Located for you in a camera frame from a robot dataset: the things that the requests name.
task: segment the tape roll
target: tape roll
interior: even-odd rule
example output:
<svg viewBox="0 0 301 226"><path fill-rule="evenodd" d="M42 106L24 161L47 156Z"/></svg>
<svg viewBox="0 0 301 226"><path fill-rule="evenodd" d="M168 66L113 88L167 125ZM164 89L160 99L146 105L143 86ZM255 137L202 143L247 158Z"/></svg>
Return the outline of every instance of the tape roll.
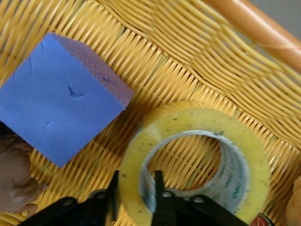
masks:
<svg viewBox="0 0 301 226"><path fill-rule="evenodd" d="M138 226L151 225L155 182L148 163L159 148L188 135L218 139L221 161L204 186L176 195L205 194L249 224L269 192L271 172L263 146L241 122L195 101L173 102L153 110L128 145L120 167L119 192L129 216Z"/></svg>

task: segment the metal screw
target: metal screw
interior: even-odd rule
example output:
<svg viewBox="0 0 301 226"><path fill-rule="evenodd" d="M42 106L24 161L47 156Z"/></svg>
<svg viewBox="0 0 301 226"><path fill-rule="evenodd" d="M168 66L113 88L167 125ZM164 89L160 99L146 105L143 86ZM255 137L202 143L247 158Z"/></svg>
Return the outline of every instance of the metal screw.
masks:
<svg viewBox="0 0 301 226"><path fill-rule="evenodd" d="M104 193L104 192L106 192L107 191L107 189L99 189L99 190L95 190L95 191L93 191L90 195L89 195L89 198L96 198L96 196L95 195L98 195L98 194L100 194L100 193Z"/></svg>
<svg viewBox="0 0 301 226"><path fill-rule="evenodd" d="M106 195L106 193L105 192L100 192L100 193L98 193L98 194L96 194L96 198L97 199L103 199L104 197L106 197L107 195Z"/></svg>
<svg viewBox="0 0 301 226"><path fill-rule="evenodd" d="M163 196L163 197L171 197L171 196L173 196L173 195L171 194L171 192L165 191L165 192L162 193L162 196Z"/></svg>
<svg viewBox="0 0 301 226"><path fill-rule="evenodd" d="M201 198L201 197L194 197L193 198L193 201L195 202L195 203L202 203L202 202L204 202L205 200L203 199L203 198Z"/></svg>
<svg viewBox="0 0 301 226"><path fill-rule="evenodd" d="M63 206L69 206L73 204L73 200L67 200L66 202L63 203Z"/></svg>
<svg viewBox="0 0 301 226"><path fill-rule="evenodd" d="M166 225L168 225L168 221L167 220L162 220L160 225L161 226L166 226Z"/></svg>

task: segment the wicker basket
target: wicker basket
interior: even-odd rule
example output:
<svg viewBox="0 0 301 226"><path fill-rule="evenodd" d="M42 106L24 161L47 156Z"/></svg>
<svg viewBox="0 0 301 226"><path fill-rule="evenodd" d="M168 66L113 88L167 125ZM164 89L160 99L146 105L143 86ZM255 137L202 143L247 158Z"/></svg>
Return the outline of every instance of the wicker basket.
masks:
<svg viewBox="0 0 301 226"><path fill-rule="evenodd" d="M105 188L138 121L161 104L189 99L237 118L257 134L272 174L262 212L277 226L286 225L286 203L301 174L301 44L253 5L244 0L2 0L0 17L0 84L45 33L54 31L89 45L135 91L127 110L65 167L34 151L32 176L51 181L37 200L40 209L65 196L82 202ZM202 144L198 155L196 144ZM214 173L219 153L214 139L184 137L161 148L149 168L163 170L166 186L191 189ZM23 220L20 214L0 214L0 225ZM132 224L122 208L116 225Z"/></svg>

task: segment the tape core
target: tape core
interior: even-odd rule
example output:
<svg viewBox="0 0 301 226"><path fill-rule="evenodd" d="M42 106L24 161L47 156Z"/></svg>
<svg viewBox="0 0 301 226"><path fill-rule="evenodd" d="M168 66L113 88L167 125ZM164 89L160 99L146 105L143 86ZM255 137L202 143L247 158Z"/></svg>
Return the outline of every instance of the tape core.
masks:
<svg viewBox="0 0 301 226"><path fill-rule="evenodd" d="M176 134L155 146L145 158L139 176L139 191L145 205L153 213L156 209L155 181L148 171L148 164L155 153L170 141L190 135L213 137L219 140L221 147L221 161L219 168L213 178L205 185L189 190L180 191L169 188L176 196L188 200L197 194L204 194L215 202L235 213L238 206L244 201L245 194L249 188L250 172L247 161L240 149L229 139L221 134L215 134L204 130L191 130Z"/></svg>

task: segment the blue foam block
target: blue foam block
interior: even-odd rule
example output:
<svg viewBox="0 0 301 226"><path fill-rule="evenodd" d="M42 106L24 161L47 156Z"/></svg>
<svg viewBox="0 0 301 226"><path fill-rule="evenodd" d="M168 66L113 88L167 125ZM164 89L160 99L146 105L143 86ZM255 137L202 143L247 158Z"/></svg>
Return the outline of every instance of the blue foam block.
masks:
<svg viewBox="0 0 301 226"><path fill-rule="evenodd" d="M62 167L133 94L86 44L49 33L0 88L0 121Z"/></svg>

